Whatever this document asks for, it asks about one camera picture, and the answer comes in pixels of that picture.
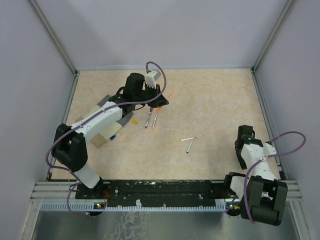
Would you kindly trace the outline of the magenta marker pen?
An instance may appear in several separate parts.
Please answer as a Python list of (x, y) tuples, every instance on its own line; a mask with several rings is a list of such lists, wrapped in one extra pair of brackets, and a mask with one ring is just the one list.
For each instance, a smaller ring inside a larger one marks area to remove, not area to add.
[(144, 125), (145, 128), (148, 128), (148, 126), (149, 126), (152, 113), (153, 113), (153, 108), (151, 107), (151, 108), (149, 109), (148, 116), (147, 116), (147, 119), (146, 119), (146, 123), (145, 123), (145, 125)]

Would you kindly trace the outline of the orange pen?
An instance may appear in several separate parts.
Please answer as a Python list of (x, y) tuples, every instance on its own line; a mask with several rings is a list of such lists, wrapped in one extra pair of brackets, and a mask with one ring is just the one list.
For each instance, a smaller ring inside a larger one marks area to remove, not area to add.
[[(170, 98), (173, 96), (174, 92), (175, 92), (175, 91), (172, 91), (172, 92), (169, 94), (167, 100), (170, 100)], [(159, 107), (159, 108), (157, 109), (156, 113), (159, 114), (163, 107), (164, 107), (164, 106)]]

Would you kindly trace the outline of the white pen yellow end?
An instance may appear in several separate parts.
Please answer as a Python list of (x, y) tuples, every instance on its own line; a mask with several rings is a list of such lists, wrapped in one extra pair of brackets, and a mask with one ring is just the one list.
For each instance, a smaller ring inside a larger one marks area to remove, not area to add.
[(154, 116), (154, 119), (153, 119), (153, 123), (152, 123), (152, 126), (151, 126), (151, 129), (152, 129), (152, 130), (155, 129), (155, 125), (156, 125), (156, 122), (157, 122), (159, 113), (160, 113), (160, 110), (158, 109), (158, 110), (156, 111), (155, 116)]

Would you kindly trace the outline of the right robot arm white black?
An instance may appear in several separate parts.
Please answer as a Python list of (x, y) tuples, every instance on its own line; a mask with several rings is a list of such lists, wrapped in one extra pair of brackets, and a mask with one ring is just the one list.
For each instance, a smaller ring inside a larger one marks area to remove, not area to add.
[(252, 222), (279, 226), (282, 222), (288, 186), (276, 177), (267, 162), (276, 154), (271, 142), (255, 138), (252, 126), (238, 127), (234, 143), (241, 169), (246, 174), (230, 172), (225, 176), (223, 192), (229, 198), (237, 197), (239, 207), (232, 207), (230, 214), (239, 214)]

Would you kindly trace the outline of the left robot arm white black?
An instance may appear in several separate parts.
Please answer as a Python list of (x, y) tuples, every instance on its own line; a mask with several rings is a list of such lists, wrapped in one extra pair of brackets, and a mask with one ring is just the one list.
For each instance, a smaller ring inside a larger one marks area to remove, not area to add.
[(132, 116), (136, 105), (153, 109), (168, 105), (156, 82), (161, 75), (159, 70), (149, 70), (146, 75), (131, 73), (125, 86), (115, 95), (104, 98), (96, 111), (72, 125), (63, 123), (56, 129), (51, 155), (86, 186), (91, 197), (101, 197), (104, 186), (88, 163), (87, 143), (113, 123)]

